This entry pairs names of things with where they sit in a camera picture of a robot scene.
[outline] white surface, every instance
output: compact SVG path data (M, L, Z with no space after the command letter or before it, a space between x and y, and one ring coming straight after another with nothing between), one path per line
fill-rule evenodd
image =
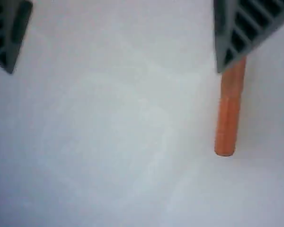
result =
M284 27L213 151L209 0L44 0L0 70L0 227L284 227Z

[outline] wooden dowel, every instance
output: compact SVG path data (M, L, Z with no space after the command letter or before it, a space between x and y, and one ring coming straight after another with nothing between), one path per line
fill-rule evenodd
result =
M220 109L214 148L219 156L231 156L236 148L245 66L246 58L243 58L232 68L226 70L222 76Z

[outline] orange cylinder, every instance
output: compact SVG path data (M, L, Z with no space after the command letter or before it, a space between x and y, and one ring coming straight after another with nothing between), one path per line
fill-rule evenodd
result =
M221 99L214 148L219 156L227 157L235 152L245 66L246 58L243 58L232 68L226 70L222 76Z

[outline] white background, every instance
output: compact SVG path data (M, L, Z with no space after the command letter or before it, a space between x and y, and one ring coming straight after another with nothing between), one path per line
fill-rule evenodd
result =
M0 69L0 227L284 227L284 27L215 155L211 0L35 1Z

